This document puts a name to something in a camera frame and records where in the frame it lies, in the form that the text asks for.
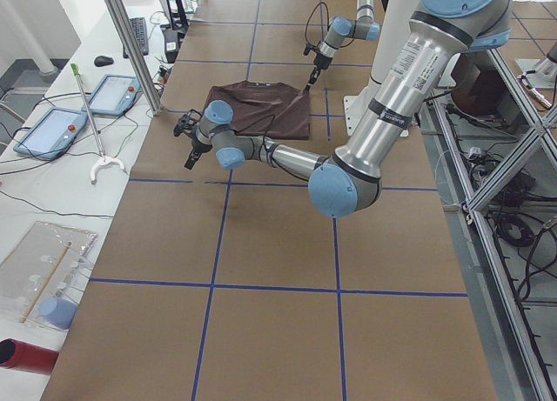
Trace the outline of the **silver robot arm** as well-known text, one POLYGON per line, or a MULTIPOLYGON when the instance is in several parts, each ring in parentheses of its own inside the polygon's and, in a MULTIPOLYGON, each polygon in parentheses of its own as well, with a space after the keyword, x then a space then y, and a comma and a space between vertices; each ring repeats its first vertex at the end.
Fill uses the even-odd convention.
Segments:
POLYGON ((307 56, 313 51, 316 57, 313 60, 314 69, 304 91, 309 91, 317 82, 321 71, 330 66, 336 52, 344 47, 343 42, 346 38, 372 41, 379 37, 379 32, 380 25, 374 19, 373 0, 357 0, 354 20, 342 16, 331 18, 328 22, 327 33, 318 44, 306 41, 303 54, 307 56))
POLYGON ((213 152, 226 170, 257 160, 305 180, 312 204, 328 217, 345 217, 369 207, 380 196, 381 163, 449 60, 507 42, 512 1, 419 0, 409 20, 409 37, 385 81, 347 143, 331 156, 297 150, 265 135, 243 136, 232 127, 232 107, 216 100, 200 117, 184 115, 174 128, 175 136, 191 140, 185 167, 191 169, 206 152, 213 152))

